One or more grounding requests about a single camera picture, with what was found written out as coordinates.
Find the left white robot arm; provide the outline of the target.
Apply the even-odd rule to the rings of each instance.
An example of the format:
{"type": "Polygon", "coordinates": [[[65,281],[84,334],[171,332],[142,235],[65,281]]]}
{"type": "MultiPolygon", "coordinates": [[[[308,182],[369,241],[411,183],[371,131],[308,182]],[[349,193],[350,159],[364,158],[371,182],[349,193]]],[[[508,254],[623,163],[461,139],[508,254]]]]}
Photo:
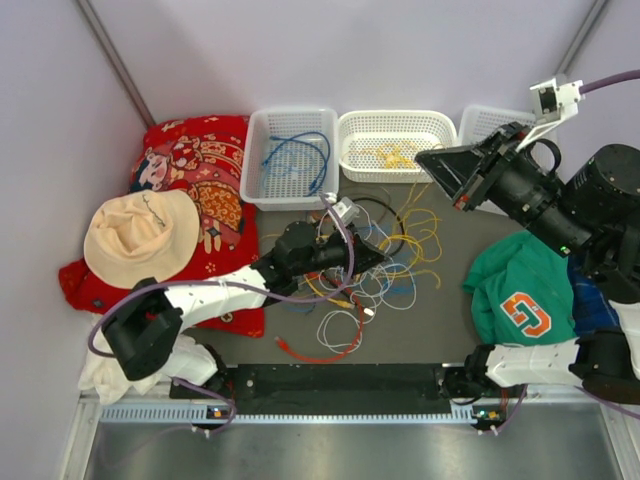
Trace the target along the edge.
{"type": "Polygon", "coordinates": [[[216,396],[227,382],[222,362],[210,347],[179,345],[184,330],[291,298],[306,274],[340,268],[351,277],[387,258],[354,226],[320,239],[313,225],[296,221],[267,254],[230,274],[173,286],[162,286],[152,278],[141,281],[107,317],[101,331],[127,380],[161,374],[188,381],[205,396],[216,396]]]}

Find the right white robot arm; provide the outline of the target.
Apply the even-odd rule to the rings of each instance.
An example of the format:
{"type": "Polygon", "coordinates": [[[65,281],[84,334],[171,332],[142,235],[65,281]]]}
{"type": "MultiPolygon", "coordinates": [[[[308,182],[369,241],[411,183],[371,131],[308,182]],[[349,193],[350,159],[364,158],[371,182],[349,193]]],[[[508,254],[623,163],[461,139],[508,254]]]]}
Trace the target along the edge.
{"type": "Polygon", "coordinates": [[[532,158],[532,128],[498,127],[467,146],[423,150],[416,163],[460,211],[490,201],[561,257],[576,256],[619,326],[550,345],[477,347],[461,376],[487,396],[519,385],[573,386],[610,403],[639,402],[639,151],[601,147],[563,183],[532,158]]]}

